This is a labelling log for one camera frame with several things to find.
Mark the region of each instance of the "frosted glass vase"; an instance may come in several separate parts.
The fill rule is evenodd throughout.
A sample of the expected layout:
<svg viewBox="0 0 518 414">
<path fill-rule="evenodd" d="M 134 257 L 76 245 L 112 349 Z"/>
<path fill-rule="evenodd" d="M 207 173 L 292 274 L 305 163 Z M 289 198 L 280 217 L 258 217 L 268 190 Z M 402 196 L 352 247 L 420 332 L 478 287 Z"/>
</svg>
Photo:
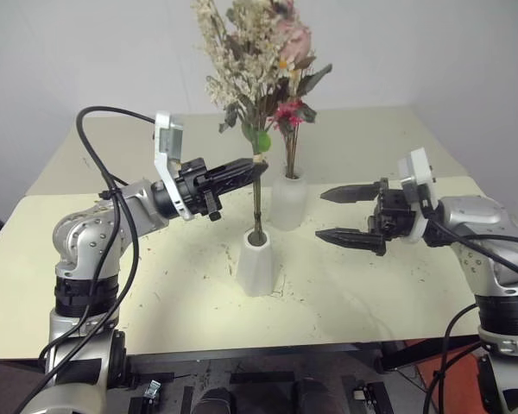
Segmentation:
<svg viewBox="0 0 518 414">
<path fill-rule="evenodd" d="M 269 220 L 277 229 L 289 231 L 303 222 L 308 186 L 300 168 L 294 169 L 297 179 L 289 179 L 284 172 L 273 183 Z"/>
<path fill-rule="evenodd" d="M 243 234 L 236 279 L 248 296 L 270 295 L 276 285 L 270 235 L 264 230 L 267 240 L 261 246 L 253 246 L 249 239 L 252 231 Z"/>
</svg>

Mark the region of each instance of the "white wall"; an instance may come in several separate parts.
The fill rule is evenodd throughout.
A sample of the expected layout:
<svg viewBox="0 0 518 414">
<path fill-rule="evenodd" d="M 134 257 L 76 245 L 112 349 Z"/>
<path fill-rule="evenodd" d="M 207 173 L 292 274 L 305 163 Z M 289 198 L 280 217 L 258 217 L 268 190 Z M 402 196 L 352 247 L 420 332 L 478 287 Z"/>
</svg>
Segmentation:
<svg viewBox="0 0 518 414">
<path fill-rule="evenodd" d="M 518 214 L 518 0 L 297 3 L 319 63 L 335 68 L 313 106 L 415 104 L 484 190 Z M 214 111 L 199 43 L 187 0 L 0 0 L 0 217 L 83 106 Z"/>
</svg>

